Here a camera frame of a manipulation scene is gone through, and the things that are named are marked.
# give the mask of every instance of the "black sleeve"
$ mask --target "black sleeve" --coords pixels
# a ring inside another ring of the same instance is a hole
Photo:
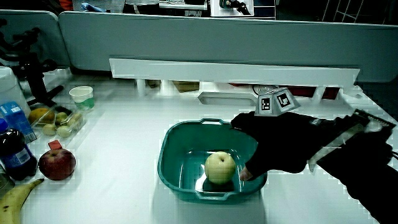
[[[347,187],[379,223],[398,223],[398,171],[388,166],[388,133],[360,133],[317,164]]]

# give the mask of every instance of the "small fruit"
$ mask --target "small fruit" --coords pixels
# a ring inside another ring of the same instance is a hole
[[[60,121],[65,121],[68,118],[68,115],[65,112],[58,113],[55,119],[59,119]]]
[[[39,118],[43,117],[43,115],[45,115],[45,117],[42,118],[41,120],[42,123],[52,124],[54,122],[55,113],[53,111],[49,111],[49,109],[47,108],[37,108],[32,110],[29,113],[28,120],[32,124]]]
[[[67,118],[68,118],[68,115],[65,112],[58,113],[55,116],[55,125],[57,125],[57,126],[67,125],[67,123],[66,123]]]
[[[43,127],[43,134],[48,135],[48,136],[53,136],[56,133],[56,125],[55,124],[46,124]]]
[[[57,134],[63,138],[67,138],[70,136],[71,131],[69,130],[69,126],[61,126],[57,129]]]
[[[69,119],[68,125],[72,127],[75,123],[81,122],[82,119],[83,119],[83,115],[81,115],[81,113],[75,113],[75,114],[72,115],[72,117]]]
[[[63,180],[75,170],[75,156],[66,149],[52,149],[39,159],[39,170],[50,180]]]

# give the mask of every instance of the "banana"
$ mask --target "banana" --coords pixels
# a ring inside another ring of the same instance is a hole
[[[0,200],[0,224],[20,224],[19,212],[30,192],[43,182],[37,179],[29,184],[22,184],[9,190]]]

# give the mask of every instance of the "finger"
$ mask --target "finger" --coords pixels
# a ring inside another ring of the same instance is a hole
[[[242,181],[247,181],[250,178],[252,178],[253,175],[248,171],[248,168],[244,167],[241,171],[241,173],[239,174],[239,179]]]

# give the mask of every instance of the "tripod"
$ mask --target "tripod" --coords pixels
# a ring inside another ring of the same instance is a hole
[[[0,27],[7,24],[5,19],[0,19]],[[30,52],[32,44],[37,42],[40,29],[33,28],[23,34],[13,35],[14,42],[7,43],[4,34],[0,32],[0,58],[8,62],[18,62],[19,65],[12,66],[11,69],[20,81],[28,81],[33,100],[27,102],[29,106],[36,103],[42,103],[48,107],[56,105],[52,101],[58,93],[63,90],[63,86],[57,86],[53,90],[47,91],[44,85],[44,72],[57,69],[57,63],[54,60],[47,59],[43,63],[39,62],[36,53]]]

